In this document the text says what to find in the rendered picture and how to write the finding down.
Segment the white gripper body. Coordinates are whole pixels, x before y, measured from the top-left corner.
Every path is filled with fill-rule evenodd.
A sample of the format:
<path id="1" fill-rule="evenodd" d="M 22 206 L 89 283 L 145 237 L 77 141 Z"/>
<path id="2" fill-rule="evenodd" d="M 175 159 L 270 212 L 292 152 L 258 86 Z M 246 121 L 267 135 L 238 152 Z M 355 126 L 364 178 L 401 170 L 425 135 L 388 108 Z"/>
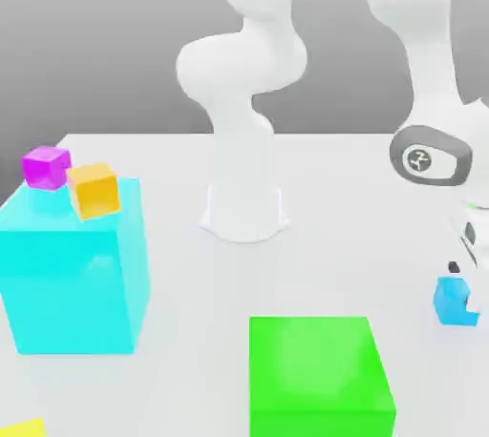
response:
<path id="1" fill-rule="evenodd" d="M 470 289 L 467 307 L 470 311 L 485 312 L 489 308 L 489 273 L 477 260 L 469 240 L 464 235 L 460 235 L 459 240 L 462 245 L 460 272 Z"/>

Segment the small blue cube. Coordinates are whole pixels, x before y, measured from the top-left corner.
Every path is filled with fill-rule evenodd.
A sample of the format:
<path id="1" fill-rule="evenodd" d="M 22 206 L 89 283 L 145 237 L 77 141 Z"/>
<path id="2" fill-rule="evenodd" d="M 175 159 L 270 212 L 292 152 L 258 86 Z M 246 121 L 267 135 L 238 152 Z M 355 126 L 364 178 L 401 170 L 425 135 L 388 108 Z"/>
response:
<path id="1" fill-rule="evenodd" d="M 464 279 L 439 277 L 434 294 L 434 307 L 439 321 L 444 325 L 476 326 L 479 313 L 467 310 L 470 294 Z"/>

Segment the small orange cube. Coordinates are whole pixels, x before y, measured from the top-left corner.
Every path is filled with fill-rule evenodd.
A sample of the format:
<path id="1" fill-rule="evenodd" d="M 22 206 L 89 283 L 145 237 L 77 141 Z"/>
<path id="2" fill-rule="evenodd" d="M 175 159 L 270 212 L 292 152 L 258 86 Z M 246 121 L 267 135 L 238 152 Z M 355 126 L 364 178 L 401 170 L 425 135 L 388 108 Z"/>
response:
<path id="1" fill-rule="evenodd" d="M 82 221 L 120 210 L 117 176 L 107 163 L 68 169 L 67 185 L 74 210 Z"/>

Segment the small magenta cube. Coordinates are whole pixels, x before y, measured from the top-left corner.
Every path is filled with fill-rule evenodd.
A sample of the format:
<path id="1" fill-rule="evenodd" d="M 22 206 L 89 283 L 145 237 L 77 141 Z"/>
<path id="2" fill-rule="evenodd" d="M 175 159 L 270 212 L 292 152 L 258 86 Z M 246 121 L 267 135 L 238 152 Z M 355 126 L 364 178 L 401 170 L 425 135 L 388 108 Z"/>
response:
<path id="1" fill-rule="evenodd" d="M 55 191 L 67 182 L 66 171 L 72 167 L 68 150 L 53 146 L 39 146 L 21 159 L 27 184 L 34 189 Z"/>

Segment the large green box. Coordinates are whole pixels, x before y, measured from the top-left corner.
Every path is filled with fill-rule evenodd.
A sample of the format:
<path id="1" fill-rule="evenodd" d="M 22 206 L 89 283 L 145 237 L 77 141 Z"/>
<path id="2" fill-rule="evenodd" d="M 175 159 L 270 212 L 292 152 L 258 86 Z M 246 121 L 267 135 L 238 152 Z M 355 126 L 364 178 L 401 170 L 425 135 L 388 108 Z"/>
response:
<path id="1" fill-rule="evenodd" d="M 250 318 L 248 387 L 249 437 L 394 437 L 365 317 Z"/>

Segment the large cyan box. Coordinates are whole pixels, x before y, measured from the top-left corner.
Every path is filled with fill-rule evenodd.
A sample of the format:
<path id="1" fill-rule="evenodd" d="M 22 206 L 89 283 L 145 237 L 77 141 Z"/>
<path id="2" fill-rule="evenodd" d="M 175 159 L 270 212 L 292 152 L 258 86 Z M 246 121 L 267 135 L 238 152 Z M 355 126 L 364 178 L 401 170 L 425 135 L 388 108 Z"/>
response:
<path id="1" fill-rule="evenodd" d="M 140 185 L 81 220 L 67 188 L 20 186 L 0 207 L 0 296 L 22 355 L 131 354 L 150 298 Z"/>

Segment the large yellow box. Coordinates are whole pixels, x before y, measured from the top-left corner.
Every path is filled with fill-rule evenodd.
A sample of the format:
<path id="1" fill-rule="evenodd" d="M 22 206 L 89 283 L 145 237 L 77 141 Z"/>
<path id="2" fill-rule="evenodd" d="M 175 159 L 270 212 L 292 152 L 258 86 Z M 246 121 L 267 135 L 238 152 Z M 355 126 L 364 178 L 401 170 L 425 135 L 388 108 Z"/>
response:
<path id="1" fill-rule="evenodd" d="M 41 418 L 0 428 L 0 437 L 48 437 Z"/>

